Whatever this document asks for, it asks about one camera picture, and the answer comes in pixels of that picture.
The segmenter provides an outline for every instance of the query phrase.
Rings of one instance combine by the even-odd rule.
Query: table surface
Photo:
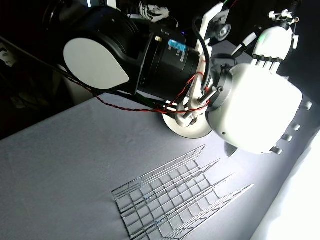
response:
[[[233,48],[224,42],[214,50]],[[114,95],[102,98],[141,107]],[[237,172],[226,191],[255,185],[186,239],[248,240],[320,125],[319,116],[315,104],[298,111],[295,121],[302,127],[288,130],[292,142],[278,143],[280,156],[238,150],[227,158],[214,132],[183,138],[158,113],[120,111],[91,99],[0,141],[0,239],[129,239],[112,190],[206,144],[201,164],[221,158],[218,177]]]

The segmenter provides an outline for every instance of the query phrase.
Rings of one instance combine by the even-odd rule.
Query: blue label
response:
[[[168,45],[174,49],[181,51],[181,52],[185,52],[187,50],[186,45],[184,45],[180,42],[177,42],[175,40],[169,40]]]

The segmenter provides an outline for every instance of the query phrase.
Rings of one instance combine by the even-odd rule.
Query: dish rack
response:
[[[252,185],[219,197],[205,173],[220,160],[199,167],[206,145],[112,191],[131,240],[181,240],[236,200]]]

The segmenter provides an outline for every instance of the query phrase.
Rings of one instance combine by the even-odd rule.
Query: metal wire rack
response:
[[[196,160],[204,148],[112,191],[131,240],[181,240],[253,186],[218,197],[215,189],[231,175],[211,184],[204,173],[220,160],[200,168]]]

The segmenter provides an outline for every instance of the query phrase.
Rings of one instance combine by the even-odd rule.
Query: metal wire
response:
[[[215,190],[230,177],[211,184],[205,173],[220,160],[199,167],[205,145],[112,191],[131,240],[180,240],[244,194],[224,197]]]

